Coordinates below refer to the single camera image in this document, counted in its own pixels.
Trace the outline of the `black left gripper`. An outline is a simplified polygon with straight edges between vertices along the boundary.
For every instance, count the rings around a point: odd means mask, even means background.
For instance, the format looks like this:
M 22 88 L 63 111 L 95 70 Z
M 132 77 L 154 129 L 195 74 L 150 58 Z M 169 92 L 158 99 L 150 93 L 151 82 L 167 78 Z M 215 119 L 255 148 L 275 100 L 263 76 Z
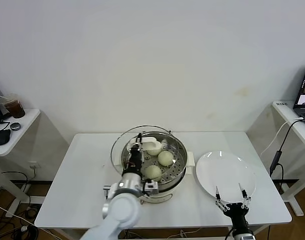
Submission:
M 139 176 L 142 176 L 141 168 L 142 168 L 142 134 L 138 133 L 138 135 L 132 138 L 128 142 L 128 150 L 130 150 L 129 157 L 124 163 L 123 174 L 133 173 Z

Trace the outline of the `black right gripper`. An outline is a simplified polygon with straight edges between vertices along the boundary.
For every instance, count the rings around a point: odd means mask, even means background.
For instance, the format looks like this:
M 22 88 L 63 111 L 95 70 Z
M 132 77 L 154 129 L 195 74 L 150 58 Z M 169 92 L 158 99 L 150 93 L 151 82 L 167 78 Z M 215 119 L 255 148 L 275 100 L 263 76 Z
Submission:
M 251 197 L 247 194 L 246 190 L 239 183 L 239 188 L 242 193 L 243 201 L 238 203 L 223 204 L 221 196 L 218 190 L 218 186 L 215 187 L 215 204 L 218 208 L 224 212 L 224 215 L 229 217 L 232 222 L 234 233 L 250 233 L 248 228 L 248 222 L 246 221 L 246 214 L 249 212 L 249 204 Z

